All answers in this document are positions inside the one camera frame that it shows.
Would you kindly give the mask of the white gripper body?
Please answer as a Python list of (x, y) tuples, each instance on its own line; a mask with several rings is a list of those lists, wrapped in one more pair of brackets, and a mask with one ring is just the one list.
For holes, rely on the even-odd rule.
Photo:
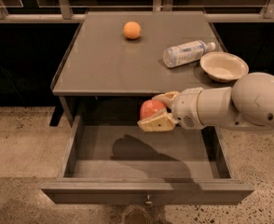
[(180, 92), (171, 104), (171, 113), (178, 124), (186, 130), (202, 130), (204, 125), (199, 119), (198, 99), (201, 87)]

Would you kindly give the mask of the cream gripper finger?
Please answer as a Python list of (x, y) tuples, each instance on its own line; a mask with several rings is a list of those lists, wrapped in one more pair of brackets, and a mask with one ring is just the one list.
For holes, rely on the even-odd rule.
[(139, 120), (137, 124), (144, 132), (167, 132), (175, 128), (178, 120), (172, 114), (163, 112)]
[(166, 107), (171, 108), (172, 102), (175, 100), (176, 96), (179, 94), (178, 91), (169, 91), (166, 93), (161, 93), (153, 97), (153, 100), (159, 101)]

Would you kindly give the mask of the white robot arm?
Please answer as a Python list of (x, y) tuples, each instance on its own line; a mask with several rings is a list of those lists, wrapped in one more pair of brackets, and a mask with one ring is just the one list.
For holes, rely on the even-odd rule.
[(274, 76), (267, 73), (250, 73), (231, 87), (162, 93), (148, 103), (158, 107), (140, 110), (138, 126), (145, 132), (167, 132), (177, 126), (274, 130)]

